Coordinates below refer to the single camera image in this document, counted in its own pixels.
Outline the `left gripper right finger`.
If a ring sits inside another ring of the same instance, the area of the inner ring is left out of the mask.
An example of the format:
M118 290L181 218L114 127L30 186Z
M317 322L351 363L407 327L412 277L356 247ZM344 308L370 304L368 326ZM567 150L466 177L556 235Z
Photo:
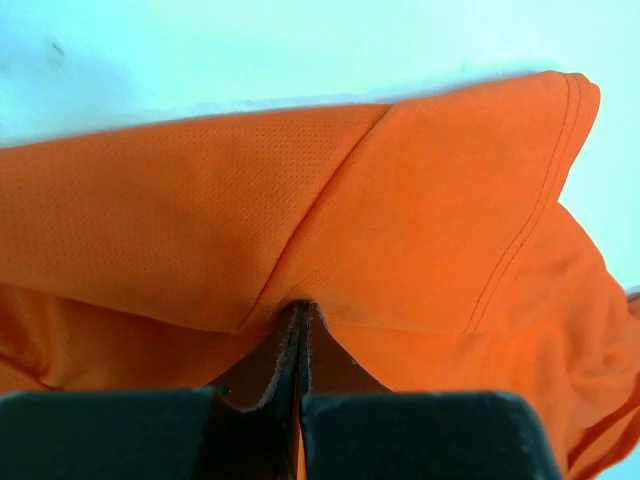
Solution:
M316 303L302 322L300 426L308 479L391 479L398 396L331 335Z

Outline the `orange t shirt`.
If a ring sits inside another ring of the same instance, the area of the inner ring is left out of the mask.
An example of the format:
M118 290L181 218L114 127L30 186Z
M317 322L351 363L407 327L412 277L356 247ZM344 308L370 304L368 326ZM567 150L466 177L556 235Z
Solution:
M201 386L313 300L383 385L519 394L594 478L639 439L639 303L559 201L599 104L545 72L6 148L1 389Z

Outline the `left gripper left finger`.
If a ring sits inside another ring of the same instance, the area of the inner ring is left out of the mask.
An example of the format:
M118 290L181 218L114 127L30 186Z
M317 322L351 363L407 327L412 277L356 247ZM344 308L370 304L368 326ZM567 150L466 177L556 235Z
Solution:
M293 303L257 347L211 382L209 477L295 479L301 315Z

